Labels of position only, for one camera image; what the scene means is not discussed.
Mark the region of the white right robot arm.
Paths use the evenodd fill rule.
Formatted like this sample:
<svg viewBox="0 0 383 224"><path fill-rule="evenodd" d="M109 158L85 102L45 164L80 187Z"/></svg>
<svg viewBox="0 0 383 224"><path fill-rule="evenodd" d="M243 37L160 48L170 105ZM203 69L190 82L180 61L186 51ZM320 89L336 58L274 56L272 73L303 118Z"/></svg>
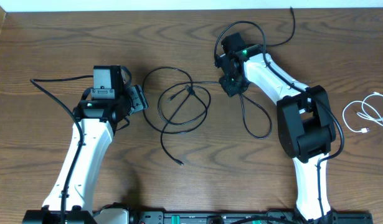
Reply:
<svg viewBox="0 0 383 224"><path fill-rule="evenodd" d="M301 219L329 223L326 165L336 139L336 119L326 90L292 78L263 45L222 44L222 48L224 53L215 55L215 65L224 72L219 82L226 94L242 94L253 83L276 106L278 138L295 166L296 209Z"/></svg>

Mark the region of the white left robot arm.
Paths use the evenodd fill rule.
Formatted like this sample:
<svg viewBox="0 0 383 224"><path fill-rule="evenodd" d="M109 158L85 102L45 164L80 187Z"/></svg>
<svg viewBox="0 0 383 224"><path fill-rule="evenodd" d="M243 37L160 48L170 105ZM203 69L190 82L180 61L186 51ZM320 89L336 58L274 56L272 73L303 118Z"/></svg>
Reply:
<svg viewBox="0 0 383 224"><path fill-rule="evenodd" d="M75 107L72 140L60 174L41 209L27 210L23 223L137 223L119 203L93 212L93 195L117 124L148 107L139 85L118 94L113 88L88 88Z"/></svg>

